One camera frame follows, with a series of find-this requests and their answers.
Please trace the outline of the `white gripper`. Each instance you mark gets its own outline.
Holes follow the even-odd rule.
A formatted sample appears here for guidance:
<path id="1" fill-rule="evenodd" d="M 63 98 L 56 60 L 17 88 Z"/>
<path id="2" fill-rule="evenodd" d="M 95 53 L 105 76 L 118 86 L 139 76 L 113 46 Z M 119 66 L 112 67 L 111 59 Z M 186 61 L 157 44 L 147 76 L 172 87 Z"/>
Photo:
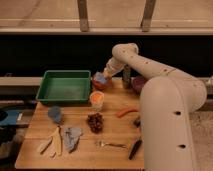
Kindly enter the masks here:
<path id="1" fill-rule="evenodd" d="M 123 70 L 125 64 L 112 57 L 108 60 L 104 68 L 103 75 L 105 78 L 112 78 L 114 75 Z"/>

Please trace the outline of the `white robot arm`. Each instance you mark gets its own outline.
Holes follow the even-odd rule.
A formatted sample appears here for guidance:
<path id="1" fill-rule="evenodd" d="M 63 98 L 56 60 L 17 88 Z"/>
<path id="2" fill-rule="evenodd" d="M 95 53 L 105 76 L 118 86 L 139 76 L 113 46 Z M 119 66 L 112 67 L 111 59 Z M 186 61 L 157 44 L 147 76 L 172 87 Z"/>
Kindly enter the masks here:
<path id="1" fill-rule="evenodd" d="M 205 103 L 205 84 L 180 69 L 141 56 L 134 43 L 112 48 L 104 74 L 114 76 L 126 65 L 147 79 L 139 103 L 145 171 L 199 171 L 189 114 Z"/>

